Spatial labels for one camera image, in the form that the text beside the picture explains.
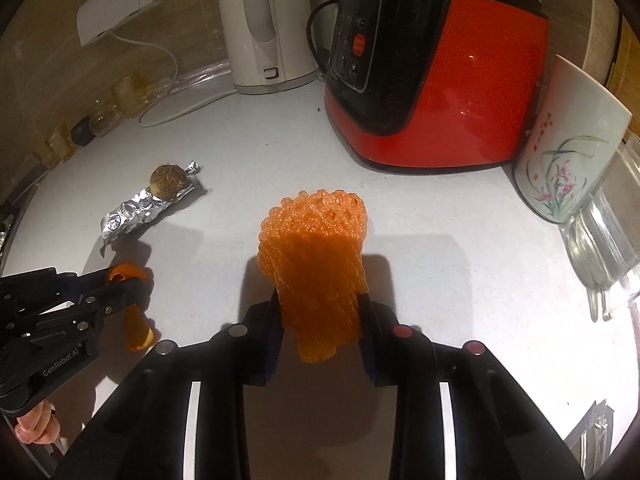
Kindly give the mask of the person left hand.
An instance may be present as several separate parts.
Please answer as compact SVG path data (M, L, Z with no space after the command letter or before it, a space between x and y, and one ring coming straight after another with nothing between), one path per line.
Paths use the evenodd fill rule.
M43 400L17 419L14 432L17 440L24 444L46 445L60 436L61 426L52 404Z

